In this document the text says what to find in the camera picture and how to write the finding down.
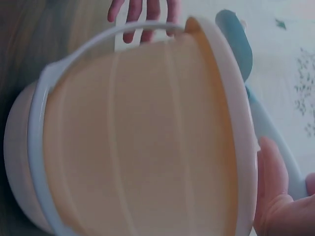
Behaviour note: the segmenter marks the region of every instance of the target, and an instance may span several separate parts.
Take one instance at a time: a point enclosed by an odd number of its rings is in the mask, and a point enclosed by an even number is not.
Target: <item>white bucket handle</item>
[[[55,87],[56,83],[67,69],[87,50],[118,33],[136,29],[184,31],[181,26],[172,23],[165,24],[157,21],[127,23],[123,26],[114,27],[98,34],[71,55],[46,66],[40,74],[29,114],[27,136],[28,158],[37,199],[46,220],[57,236],[77,236],[77,234],[62,222],[47,184],[43,160],[43,125],[48,93]]]

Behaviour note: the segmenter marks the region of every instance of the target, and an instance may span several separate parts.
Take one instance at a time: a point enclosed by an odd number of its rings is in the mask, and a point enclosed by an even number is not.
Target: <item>teal object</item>
[[[217,14],[216,24],[228,41],[245,82],[252,70],[253,56],[242,24],[236,14],[229,10],[223,10]],[[260,137],[266,136],[274,140],[279,147],[289,175],[289,195],[294,200],[307,197],[305,180],[302,178],[300,169],[290,148],[273,124],[265,108],[248,87],[246,87],[246,92],[249,98],[256,137],[260,139]]]
[[[252,71],[252,49],[241,22],[234,12],[222,10],[216,16],[216,24],[227,39],[246,81]]]

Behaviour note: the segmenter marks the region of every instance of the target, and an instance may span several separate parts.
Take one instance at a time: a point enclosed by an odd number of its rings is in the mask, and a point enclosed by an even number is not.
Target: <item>hand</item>
[[[306,179],[310,197],[293,201],[287,194],[288,173],[277,145],[260,140],[258,197],[254,228],[258,236],[315,235],[315,173]]]
[[[108,11],[108,21],[113,22],[120,8],[125,0],[112,0],[112,4]],[[166,0],[167,1],[167,22],[177,23],[179,13],[180,0]],[[142,12],[142,0],[129,0],[129,9],[127,15],[127,22],[138,21]],[[158,20],[160,17],[161,8],[159,0],[147,0],[147,20]],[[133,40],[134,32],[124,34],[124,42],[131,43]],[[151,30],[144,30],[141,36],[141,42],[151,41],[153,32]]]

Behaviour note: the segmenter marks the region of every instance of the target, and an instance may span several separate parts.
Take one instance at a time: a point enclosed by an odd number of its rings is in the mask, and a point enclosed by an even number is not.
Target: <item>wooden surface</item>
[[[20,91],[42,68],[108,28],[110,0],[0,0],[0,138]],[[102,51],[114,50],[114,40]],[[45,236],[23,215],[7,182],[0,145],[0,236]]]

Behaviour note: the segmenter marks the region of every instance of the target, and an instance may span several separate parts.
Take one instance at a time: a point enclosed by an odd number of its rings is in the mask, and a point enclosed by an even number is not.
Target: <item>plastic bucket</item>
[[[249,235],[256,143],[241,73],[212,23],[77,61],[130,23],[48,65],[15,101],[4,154],[28,218],[58,236]]]

